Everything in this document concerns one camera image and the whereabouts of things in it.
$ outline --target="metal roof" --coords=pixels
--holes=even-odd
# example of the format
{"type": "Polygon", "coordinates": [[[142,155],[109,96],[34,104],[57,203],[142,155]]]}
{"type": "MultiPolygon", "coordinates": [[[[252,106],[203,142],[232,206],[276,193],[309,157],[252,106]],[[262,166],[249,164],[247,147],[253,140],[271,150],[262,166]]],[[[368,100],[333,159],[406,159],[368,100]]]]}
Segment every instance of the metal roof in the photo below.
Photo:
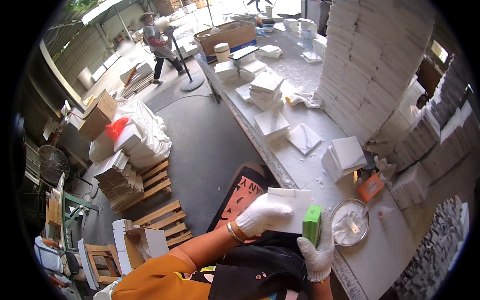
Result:
{"type": "MultiPolygon", "coordinates": [[[[131,5],[134,5],[137,0],[124,0],[116,4],[116,7],[119,12],[128,8],[131,5]]],[[[72,39],[78,31],[84,27],[82,23],[82,17],[86,15],[89,11],[61,11],[58,17],[53,22],[51,26],[52,29],[48,30],[43,37],[45,46],[51,57],[59,53],[63,47],[72,39]]],[[[99,22],[99,20],[109,20],[117,13],[113,8],[106,10],[101,13],[98,17],[93,19],[89,25],[94,25],[99,22]]]]}

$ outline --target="gloved hand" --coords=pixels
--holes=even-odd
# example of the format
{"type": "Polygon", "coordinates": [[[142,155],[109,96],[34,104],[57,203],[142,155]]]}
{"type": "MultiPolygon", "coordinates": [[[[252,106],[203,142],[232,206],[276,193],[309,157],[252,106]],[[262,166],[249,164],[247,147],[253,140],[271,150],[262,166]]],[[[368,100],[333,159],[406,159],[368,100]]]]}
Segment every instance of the gloved hand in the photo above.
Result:
{"type": "Polygon", "coordinates": [[[320,222],[322,223],[322,229],[317,248],[307,238],[299,237],[297,239],[297,244],[307,265],[308,279],[311,282],[320,282],[327,279],[332,271],[330,264],[333,260],[335,245],[332,237],[332,223],[325,209],[322,210],[320,222]]]}
{"type": "Polygon", "coordinates": [[[292,215],[291,207],[266,201],[267,194],[261,195],[235,220],[238,228],[249,238],[262,234],[266,230],[265,225],[273,225],[292,215]]]}

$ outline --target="black pants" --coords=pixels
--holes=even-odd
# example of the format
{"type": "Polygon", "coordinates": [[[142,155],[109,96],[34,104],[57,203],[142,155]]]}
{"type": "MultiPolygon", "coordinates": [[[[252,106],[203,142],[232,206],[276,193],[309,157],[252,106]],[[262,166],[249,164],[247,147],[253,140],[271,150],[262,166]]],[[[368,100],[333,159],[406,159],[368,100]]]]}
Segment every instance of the black pants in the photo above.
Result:
{"type": "MultiPolygon", "coordinates": [[[[183,70],[183,67],[180,64],[179,59],[171,60],[169,58],[166,58],[166,60],[168,60],[175,67],[175,69],[177,69],[177,71],[180,72],[181,70],[183,70]]],[[[153,76],[154,79],[158,80],[160,78],[160,74],[162,73],[162,67],[163,67],[163,59],[160,57],[157,57],[156,65],[155,65],[155,74],[153,76]]]]}

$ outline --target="red sleeve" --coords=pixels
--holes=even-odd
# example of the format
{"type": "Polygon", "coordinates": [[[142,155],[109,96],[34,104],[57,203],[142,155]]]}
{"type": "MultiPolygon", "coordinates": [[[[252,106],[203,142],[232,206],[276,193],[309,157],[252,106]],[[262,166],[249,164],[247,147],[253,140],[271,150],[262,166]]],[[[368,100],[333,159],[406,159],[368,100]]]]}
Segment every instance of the red sleeve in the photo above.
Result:
{"type": "Polygon", "coordinates": [[[155,39],[154,36],[151,36],[148,38],[148,44],[153,47],[163,47],[163,42],[160,42],[159,40],[155,39]]]}

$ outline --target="silver bangle bracelet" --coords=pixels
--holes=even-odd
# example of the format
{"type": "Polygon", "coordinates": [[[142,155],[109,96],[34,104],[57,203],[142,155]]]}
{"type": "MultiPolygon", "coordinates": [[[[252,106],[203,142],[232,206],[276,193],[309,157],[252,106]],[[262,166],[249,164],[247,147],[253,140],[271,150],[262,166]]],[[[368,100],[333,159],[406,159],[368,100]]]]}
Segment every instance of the silver bangle bracelet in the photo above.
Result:
{"type": "Polygon", "coordinates": [[[237,237],[235,232],[233,232],[232,225],[230,224],[230,222],[227,223],[227,229],[228,229],[228,233],[234,240],[236,240],[240,244],[244,244],[244,241],[242,241],[239,237],[237,237]]]}

